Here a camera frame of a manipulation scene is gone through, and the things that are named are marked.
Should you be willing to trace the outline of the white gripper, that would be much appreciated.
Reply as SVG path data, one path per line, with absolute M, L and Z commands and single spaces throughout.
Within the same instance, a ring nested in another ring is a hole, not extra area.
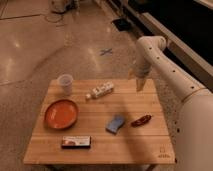
M 136 79 L 136 91 L 142 91 L 143 87 L 146 83 L 146 79 L 141 79 L 145 78 L 148 76 L 149 72 L 151 70 L 151 64 L 147 60 L 142 60 L 142 61 L 137 61 L 135 63 L 134 71 L 133 69 L 130 69 L 128 72 L 128 79 L 134 79 L 135 75 L 138 77 Z

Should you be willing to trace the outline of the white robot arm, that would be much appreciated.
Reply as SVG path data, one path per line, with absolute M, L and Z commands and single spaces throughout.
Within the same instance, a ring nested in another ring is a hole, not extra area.
M 175 171 L 213 171 L 213 92 L 165 54 L 163 36 L 142 36 L 130 71 L 141 91 L 152 67 L 169 83 L 182 102 L 179 112 Z

